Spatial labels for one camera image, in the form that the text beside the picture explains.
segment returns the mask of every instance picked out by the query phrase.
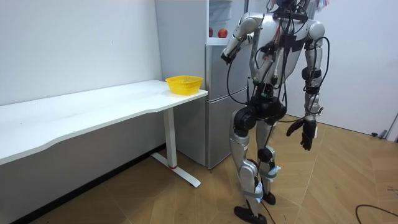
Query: apple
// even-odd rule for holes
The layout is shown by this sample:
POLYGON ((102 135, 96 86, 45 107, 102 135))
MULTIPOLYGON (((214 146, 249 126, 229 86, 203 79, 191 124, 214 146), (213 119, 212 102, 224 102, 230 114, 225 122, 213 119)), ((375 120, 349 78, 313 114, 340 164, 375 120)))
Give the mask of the apple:
POLYGON ((219 38, 226 38, 226 36, 228 36, 228 31, 226 29, 224 29, 224 28, 221 28, 218 31, 218 37, 219 38))

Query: wooden floor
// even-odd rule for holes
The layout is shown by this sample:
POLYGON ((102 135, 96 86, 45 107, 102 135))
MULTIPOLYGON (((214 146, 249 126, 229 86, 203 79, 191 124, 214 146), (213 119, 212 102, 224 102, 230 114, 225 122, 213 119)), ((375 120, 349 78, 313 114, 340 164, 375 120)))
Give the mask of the wooden floor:
MULTIPOLYGON (((354 209, 361 203, 398 213, 398 144, 319 124, 308 152, 299 144, 301 131, 288 138, 287 127, 278 123, 271 140, 282 170, 272 184, 277 204, 267 207, 278 224, 358 223, 354 209)), ((252 140, 249 157, 256 158, 252 140)), ((201 181, 199 188, 148 158, 34 223, 244 223, 233 214, 245 200, 231 157, 213 170, 177 157, 201 181)), ((398 224, 371 208, 361 208, 359 216, 363 223, 398 224)))

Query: refrigerator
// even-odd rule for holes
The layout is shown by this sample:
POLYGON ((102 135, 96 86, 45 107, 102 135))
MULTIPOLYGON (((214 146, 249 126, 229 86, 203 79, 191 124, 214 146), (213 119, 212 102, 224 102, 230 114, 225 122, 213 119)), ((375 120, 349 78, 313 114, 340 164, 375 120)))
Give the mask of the refrigerator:
MULTIPOLYGON (((202 77, 206 98, 174 108, 177 150, 211 169, 230 154, 229 123, 233 111, 242 108, 228 95, 228 66, 220 58, 247 1, 156 1, 160 59, 164 79, 176 75, 202 77), (218 38, 224 27, 228 38, 218 38), (213 37, 209 29, 213 28, 213 37)), ((246 102, 251 46, 235 58, 229 74, 232 96, 246 102)))

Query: yellow basket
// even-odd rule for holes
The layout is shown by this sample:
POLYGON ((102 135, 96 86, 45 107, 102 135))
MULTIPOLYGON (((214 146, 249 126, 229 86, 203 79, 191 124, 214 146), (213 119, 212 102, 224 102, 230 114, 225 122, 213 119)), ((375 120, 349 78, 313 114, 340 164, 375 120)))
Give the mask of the yellow basket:
POLYGON ((170 91, 180 95, 191 95, 199 90, 203 78, 181 75, 177 77, 166 78, 170 91))

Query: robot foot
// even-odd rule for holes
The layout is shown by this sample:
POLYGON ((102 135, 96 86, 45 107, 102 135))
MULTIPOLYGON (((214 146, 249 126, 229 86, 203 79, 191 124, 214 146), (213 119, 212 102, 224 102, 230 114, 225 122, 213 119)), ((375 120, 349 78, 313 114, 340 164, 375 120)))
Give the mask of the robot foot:
POLYGON ((267 195, 264 194, 262 196, 262 199, 265 200, 269 205, 275 205, 276 204, 275 195, 273 195, 271 192, 269 192, 267 195))
POLYGON ((252 224, 267 224, 267 219, 263 215, 259 213, 258 217, 254 217, 251 210, 248 208, 236 206, 234 208, 234 213, 245 222, 252 224))

